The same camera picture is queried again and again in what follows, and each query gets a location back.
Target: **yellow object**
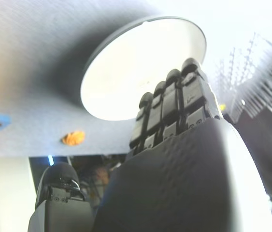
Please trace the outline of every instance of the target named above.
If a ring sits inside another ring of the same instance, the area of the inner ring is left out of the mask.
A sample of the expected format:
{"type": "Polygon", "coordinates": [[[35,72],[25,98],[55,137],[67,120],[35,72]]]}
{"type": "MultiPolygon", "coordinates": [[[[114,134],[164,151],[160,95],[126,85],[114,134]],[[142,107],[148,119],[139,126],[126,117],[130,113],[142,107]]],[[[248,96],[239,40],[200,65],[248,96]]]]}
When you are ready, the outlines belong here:
{"type": "Polygon", "coordinates": [[[225,104],[219,105],[219,109],[220,109],[221,111],[226,110],[226,105],[225,105],[225,104]]]}
{"type": "Polygon", "coordinates": [[[79,145],[84,141],[86,134],[83,131],[75,131],[72,133],[67,134],[63,139],[62,142],[69,146],[79,145]]]}

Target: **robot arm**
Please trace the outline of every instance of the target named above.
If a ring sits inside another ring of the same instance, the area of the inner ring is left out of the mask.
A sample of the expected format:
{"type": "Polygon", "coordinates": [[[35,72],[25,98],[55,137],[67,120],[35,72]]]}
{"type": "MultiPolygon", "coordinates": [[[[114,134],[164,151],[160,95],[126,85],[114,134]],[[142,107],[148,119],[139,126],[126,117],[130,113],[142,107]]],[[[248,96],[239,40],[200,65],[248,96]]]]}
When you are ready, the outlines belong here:
{"type": "MultiPolygon", "coordinates": [[[[172,70],[154,94],[144,94],[130,148],[126,162],[112,174],[91,231],[272,232],[254,162],[223,119],[194,59],[186,60],[182,72],[172,70]]],[[[48,194],[41,205],[53,199],[48,194]]],[[[71,219],[51,218],[64,225],[71,219]]],[[[90,231],[80,224],[91,220],[78,213],[72,218],[79,225],[73,230],[44,231],[90,231]]]]}

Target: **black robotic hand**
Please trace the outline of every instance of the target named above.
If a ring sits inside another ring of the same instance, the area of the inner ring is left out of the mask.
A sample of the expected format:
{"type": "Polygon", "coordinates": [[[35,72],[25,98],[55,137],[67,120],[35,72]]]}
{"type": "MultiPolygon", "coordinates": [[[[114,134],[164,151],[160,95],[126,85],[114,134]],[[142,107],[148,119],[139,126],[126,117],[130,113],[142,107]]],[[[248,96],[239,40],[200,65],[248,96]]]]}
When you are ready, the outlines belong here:
{"type": "Polygon", "coordinates": [[[131,152],[113,172],[94,223],[83,199],[67,197],[50,211],[55,196],[48,194],[37,199],[29,232],[42,231],[35,218],[45,232],[272,232],[255,164],[194,59],[144,94],[139,108],[131,152]],[[73,207],[72,216],[62,212],[73,207]]]}

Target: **back of robotic hand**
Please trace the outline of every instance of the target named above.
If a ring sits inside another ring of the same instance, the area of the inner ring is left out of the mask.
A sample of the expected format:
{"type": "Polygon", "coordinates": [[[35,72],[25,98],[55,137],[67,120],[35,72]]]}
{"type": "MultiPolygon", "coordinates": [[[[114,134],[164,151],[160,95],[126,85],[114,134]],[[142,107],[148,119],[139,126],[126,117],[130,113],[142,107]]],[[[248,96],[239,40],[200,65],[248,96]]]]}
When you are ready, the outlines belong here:
{"type": "MultiPolygon", "coordinates": [[[[77,213],[64,217],[60,210],[79,200],[64,198],[55,213],[43,207],[43,231],[272,232],[255,164],[194,59],[145,93],[139,108],[131,151],[113,172],[94,223],[87,205],[72,206],[77,213]],[[73,227],[54,230],[53,223],[73,227]]],[[[44,205],[54,201],[51,193],[37,196],[44,205]]],[[[32,218],[29,232],[38,224],[32,218]]]]}

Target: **white wall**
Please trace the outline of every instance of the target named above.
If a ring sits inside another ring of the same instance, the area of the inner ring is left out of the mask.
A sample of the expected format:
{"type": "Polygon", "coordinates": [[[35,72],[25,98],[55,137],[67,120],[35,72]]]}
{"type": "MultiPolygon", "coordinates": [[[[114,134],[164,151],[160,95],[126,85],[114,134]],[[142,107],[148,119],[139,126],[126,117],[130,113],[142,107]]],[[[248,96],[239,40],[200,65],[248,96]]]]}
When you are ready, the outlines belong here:
{"type": "Polygon", "coordinates": [[[0,232],[26,232],[35,200],[28,158],[0,158],[0,232]]]}

